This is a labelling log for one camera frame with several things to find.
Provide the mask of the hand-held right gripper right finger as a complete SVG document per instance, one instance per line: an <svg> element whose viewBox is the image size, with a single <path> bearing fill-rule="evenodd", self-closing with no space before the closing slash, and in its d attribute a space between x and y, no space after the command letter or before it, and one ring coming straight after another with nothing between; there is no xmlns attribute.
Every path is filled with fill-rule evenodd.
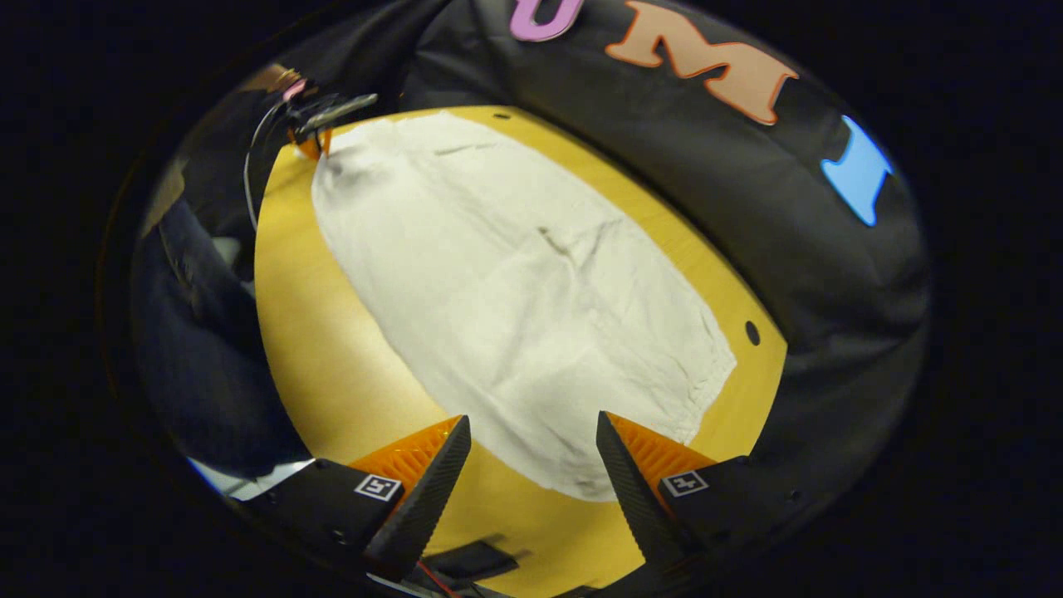
<svg viewBox="0 0 1063 598"><path fill-rule="evenodd" d="M810 506L747 455L715 461L608 411L598 413L596 446L635 544L657 574L732 566L781 537Z"/></svg>

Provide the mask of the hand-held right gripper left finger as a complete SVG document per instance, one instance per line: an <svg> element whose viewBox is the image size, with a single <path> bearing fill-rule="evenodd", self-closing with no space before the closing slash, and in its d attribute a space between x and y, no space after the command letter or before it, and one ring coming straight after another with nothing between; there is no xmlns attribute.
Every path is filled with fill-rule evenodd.
<svg viewBox="0 0 1063 598"><path fill-rule="evenodd" d="M316 458L249 501L249 518L336 571L398 582L421 560L471 449L466 415L341 464Z"/></svg>

